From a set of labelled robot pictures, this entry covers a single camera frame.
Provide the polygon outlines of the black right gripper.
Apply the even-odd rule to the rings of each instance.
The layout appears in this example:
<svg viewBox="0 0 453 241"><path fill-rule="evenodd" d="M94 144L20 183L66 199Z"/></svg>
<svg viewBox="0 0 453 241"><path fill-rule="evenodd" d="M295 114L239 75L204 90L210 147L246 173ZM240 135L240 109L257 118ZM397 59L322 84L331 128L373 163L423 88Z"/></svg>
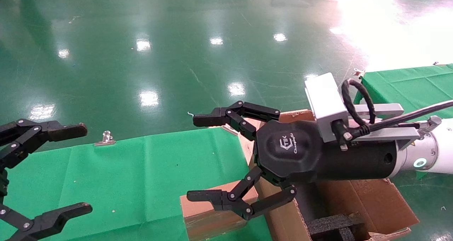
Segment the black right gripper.
<svg viewBox="0 0 453 241"><path fill-rule="evenodd" d="M229 125L254 141L257 167L231 190L191 190L191 202L210 202L215 211L232 211L244 220L264 215L291 202L297 190L290 185L252 204L243 197L262 177L273 185L385 179L395 169L397 147L393 141L364 141L342 151L337 143L324 143L314 121L280 123L280 111L244 101L193 116L196 127ZM245 118L265 122L259 130Z"/></svg>

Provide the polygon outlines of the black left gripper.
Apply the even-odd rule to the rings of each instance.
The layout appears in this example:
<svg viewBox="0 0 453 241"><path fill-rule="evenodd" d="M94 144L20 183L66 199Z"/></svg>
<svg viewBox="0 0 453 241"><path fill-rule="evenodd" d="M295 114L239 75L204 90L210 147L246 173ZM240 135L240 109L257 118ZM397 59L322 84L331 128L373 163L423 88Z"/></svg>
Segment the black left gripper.
<svg viewBox="0 0 453 241"><path fill-rule="evenodd" d="M58 121L36 123L19 119L0 127L1 169L12 169L34 153L46 142L58 142L86 136L88 129L83 123L64 126ZM7 170L0 171L0 199L7 196ZM15 227L17 231L8 241L39 241L61 233L67 221L89 214L91 205L85 202L44 212L29 219L3 204L0 206L1 220Z"/></svg>

